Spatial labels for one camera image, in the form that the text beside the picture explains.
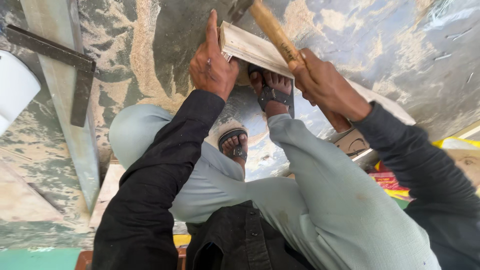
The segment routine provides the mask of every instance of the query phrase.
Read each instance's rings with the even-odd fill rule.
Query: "hammer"
[[[231,7],[228,14],[234,23],[237,22],[247,10],[250,10],[250,13],[260,29],[272,41],[287,63],[296,60],[299,64],[305,65],[305,61],[301,57],[300,52],[287,38],[282,27],[278,23],[278,20],[263,4],[262,0],[238,0]],[[338,133],[344,133],[352,127],[351,123],[345,118],[345,116],[326,108],[322,108],[320,105],[318,107]]]

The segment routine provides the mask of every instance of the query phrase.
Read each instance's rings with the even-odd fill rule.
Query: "trouser leg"
[[[247,192],[310,262],[327,269],[438,268],[426,232],[340,149],[287,114],[268,126],[295,181],[248,182]]]
[[[122,110],[110,126],[109,140],[124,168],[130,167],[152,144],[157,132],[172,116],[151,104]],[[185,222],[205,222],[223,206],[244,202],[245,183],[241,166],[210,144],[202,144],[202,155],[187,183],[173,201],[170,212]]]

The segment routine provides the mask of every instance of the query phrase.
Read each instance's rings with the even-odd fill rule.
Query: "right hand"
[[[370,104],[338,73],[332,63],[324,62],[309,49],[300,50],[303,63],[290,61],[288,68],[295,76],[295,86],[312,105],[338,112],[352,121],[364,119]]]

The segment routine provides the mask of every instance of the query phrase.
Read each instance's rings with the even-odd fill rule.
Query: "nail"
[[[290,69],[290,71],[295,70],[297,68],[297,66],[298,66],[297,61],[288,62],[288,69]]]

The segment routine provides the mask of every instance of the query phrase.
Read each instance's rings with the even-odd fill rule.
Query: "sandal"
[[[288,105],[288,113],[290,114],[290,116],[292,117],[292,119],[295,118],[295,109],[293,107],[293,80],[290,79],[290,83],[292,85],[292,91],[290,92],[290,95],[287,95],[283,92],[280,92],[278,90],[275,90],[273,88],[271,88],[270,86],[267,85],[266,81],[265,81],[265,78],[263,76],[264,74],[264,68],[262,67],[259,67],[257,65],[254,65],[254,64],[249,64],[248,66],[248,77],[250,77],[250,74],[254,73],[254,72],[258,72],[260,74],[260,76],[262,76],[262,80],[263,80],[263,85],[262,85],[262,93],[260,94],[260,96],[258,97],[258,104],[260,104],[260,108],[262,109],[262,111],[265,111],[265,106],[267,105],[267,102],[271,101],[271,100],[274,100],[274,101],[278,101],[280,103],[283,103],[285,105]]]
[[[245,136],[248,137],[248,134],[245,130],[241,129],[241,128],[236,128],[236,129],[232,129],[230,131],[227,131],[226,133],[224,133],[220,139],[218,140],[218,150],[220,150],[220,152],[223,153],[223,148],[222,148],[222,144],[228,140],[228,138],[232,138],[233,136],[237,136],[239,137],[240,134],[245,134]],[[242,158],[244,161],[247,161],[247,152],[245,152],[242,148],[242,145],[241,143],[239,143],[237,146],[235,146],[233,148],[233,151],[230,151],[226,154],[227,157],[229,158],[234,158],[234,157],[239,157],[239,158]]]

